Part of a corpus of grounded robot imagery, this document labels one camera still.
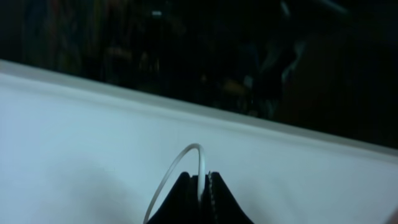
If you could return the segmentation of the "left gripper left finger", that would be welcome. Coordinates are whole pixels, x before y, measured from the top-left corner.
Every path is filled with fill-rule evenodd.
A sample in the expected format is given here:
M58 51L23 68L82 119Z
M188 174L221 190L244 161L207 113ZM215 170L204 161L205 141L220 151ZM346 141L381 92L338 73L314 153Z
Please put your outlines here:
M198 224L198 177L182 172L148 224Z

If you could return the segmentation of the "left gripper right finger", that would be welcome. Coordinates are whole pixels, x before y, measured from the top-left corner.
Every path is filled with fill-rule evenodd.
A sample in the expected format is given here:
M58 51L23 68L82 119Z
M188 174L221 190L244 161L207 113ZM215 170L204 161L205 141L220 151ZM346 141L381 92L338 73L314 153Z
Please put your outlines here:
M218 172L209 172L201 201L204 224L253 224Z

